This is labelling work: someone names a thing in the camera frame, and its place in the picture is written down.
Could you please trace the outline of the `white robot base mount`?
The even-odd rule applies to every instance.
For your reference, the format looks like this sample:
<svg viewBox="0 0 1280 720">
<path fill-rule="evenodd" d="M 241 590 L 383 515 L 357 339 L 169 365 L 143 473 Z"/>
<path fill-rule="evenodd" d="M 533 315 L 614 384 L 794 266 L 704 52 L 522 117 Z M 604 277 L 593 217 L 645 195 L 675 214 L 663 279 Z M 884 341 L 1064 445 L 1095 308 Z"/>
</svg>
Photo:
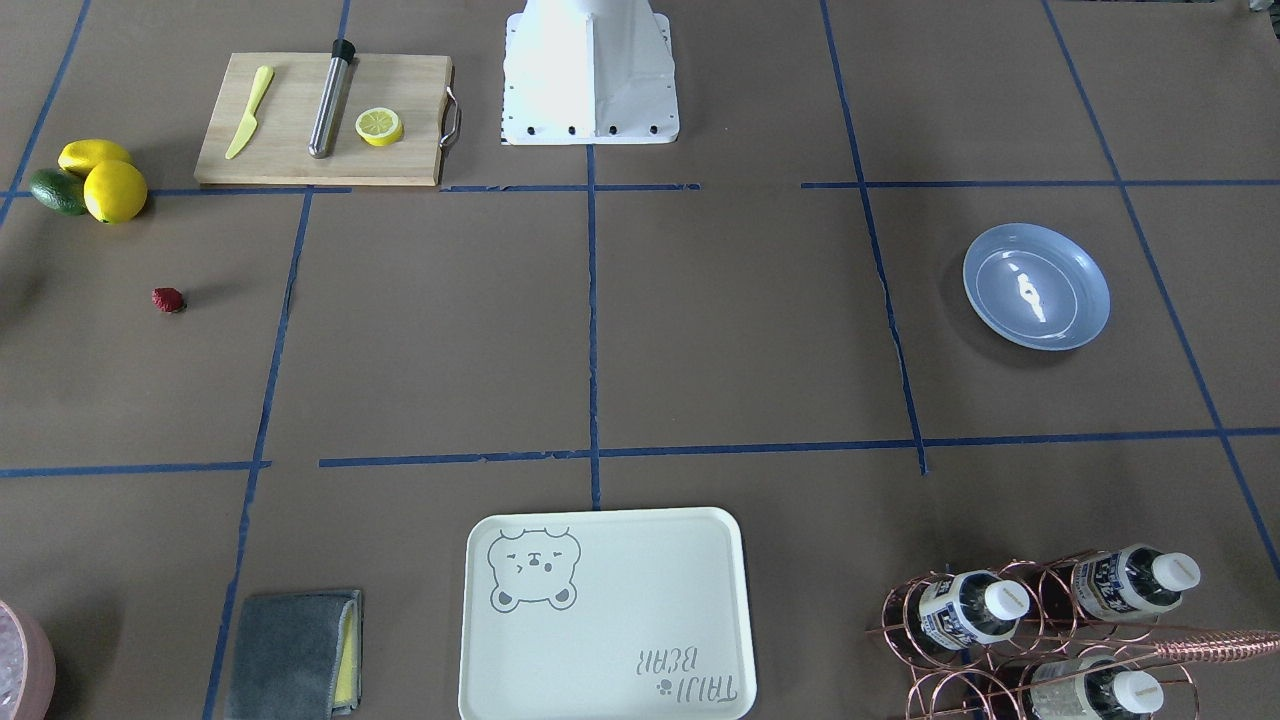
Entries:
<svg viewBox="0 0 1280 720">
<path fill-rule="evenodd" d="M 650 3 L 527 1 L 504 40 L 502 143 L 678 140 L 671 23 Z"/>
</svg>

